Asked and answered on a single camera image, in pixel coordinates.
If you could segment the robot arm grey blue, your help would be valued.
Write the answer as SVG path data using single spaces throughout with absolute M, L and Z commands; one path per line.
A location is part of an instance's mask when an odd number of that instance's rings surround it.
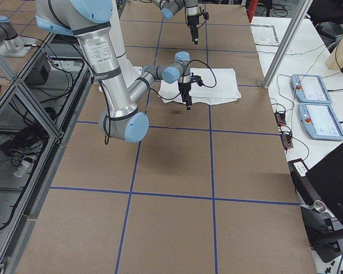
M 114 45 L 123 44 L 115 1 L 36 1 L 35 6 L 38 27 L 77 38 L 83 58 L 106 99 L 99 126 L 107 137 L 130 143 L 145 137 L 149 120 L 139 112 L 137 100 L 157 80 L 177 82 L 182 101 L 187 107 L 192 105 L 191 85 L 201 86 L 202 79 L 191 73 L 186 51 L 177 52 L 170 65 L 144 67 L 131 85 L 126 84 L 119 64 L 122 54 L 114 49 Z
M 195 0 L 155 0 L 155 4 L 164 19 L 171 20 L 179 11 L 184 11 L 185 23 L 190 30 L 192 42 L 197 45 L 199 40 L 199 28 L 209 20 L 209 13 L 203 10 Z

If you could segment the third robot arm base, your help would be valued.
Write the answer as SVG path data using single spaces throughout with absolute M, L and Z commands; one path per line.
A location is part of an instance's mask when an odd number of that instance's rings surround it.
M 0 15 L 0 54 L 4 57 L 23 58 L 30 46 L 25 46 L 7 16 Z

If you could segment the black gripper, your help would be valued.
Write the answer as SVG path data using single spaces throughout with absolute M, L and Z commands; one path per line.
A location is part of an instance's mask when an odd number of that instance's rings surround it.
M 200 17 L 203 17 L 205 21 L 209 19 L 209 13 L 202 10 L 200 7 L 187 7 L 186 11 L 186 24 L 190 29 L 192 36 L 192 42 L 198 44 L 198 25 L 200 24 Z
M 202 78 L 199 75 L 194 75 L 193 72 L 188 75 L 181 76 L 178 80 L 178 90 L 180 92 L 182 102 L 186 102 L 187 110 L 190 110 L 192 107 L 192 97 L 189 92 L 192 89 L 193 83 L 196 83 L 199 86 L 203 85 Z

